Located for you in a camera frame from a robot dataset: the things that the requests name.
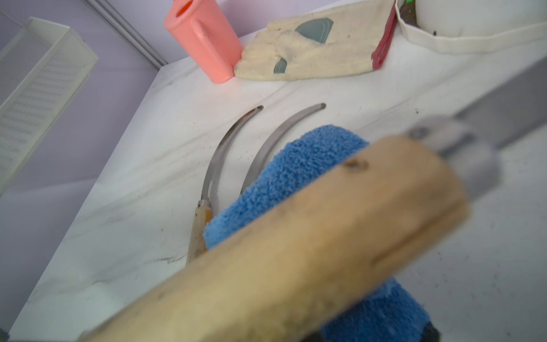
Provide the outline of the blue microfibre rag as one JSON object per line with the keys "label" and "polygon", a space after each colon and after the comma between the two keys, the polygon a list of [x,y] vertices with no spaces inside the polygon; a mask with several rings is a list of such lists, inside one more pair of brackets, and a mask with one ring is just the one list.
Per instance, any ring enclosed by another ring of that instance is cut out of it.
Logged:
{"label": "blue microfibre rag", "polygon": [[[325,125],[287,144],[239,199],[205,228],[208,249],[342,163],[368,142],[346,129]],[[429,314],[395,280],[312,333],[307,341],[440,341]]]}

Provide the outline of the pink watering can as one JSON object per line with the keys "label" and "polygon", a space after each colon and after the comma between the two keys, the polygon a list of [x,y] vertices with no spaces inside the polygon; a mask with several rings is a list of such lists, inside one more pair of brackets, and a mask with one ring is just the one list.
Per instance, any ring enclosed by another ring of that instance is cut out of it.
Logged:
{"label": "pink watering can", "polygon": [[222,84],[234,77],[243,46],[215,0],[177,0],[164,27],[206,73]]}

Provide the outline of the potted green plant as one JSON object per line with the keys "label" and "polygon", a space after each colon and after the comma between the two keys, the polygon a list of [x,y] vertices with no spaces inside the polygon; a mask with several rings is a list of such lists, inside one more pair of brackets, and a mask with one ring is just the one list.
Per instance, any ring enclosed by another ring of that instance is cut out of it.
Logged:
{"label": "potted green plant", "polygon": [[396,1],[403,36],[440,54],[481,54],[546,38],[545,1]]}

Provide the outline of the lower white mesh shelf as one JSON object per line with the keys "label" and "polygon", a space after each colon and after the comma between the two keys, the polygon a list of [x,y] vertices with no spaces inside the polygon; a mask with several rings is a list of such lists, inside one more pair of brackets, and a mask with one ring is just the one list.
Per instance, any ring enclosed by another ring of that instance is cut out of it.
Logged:
{"label": "lower white mesh shelf", "polygon": [[1,50],[1,190],[85,83],[98,56],[66,25],[31,17]]}

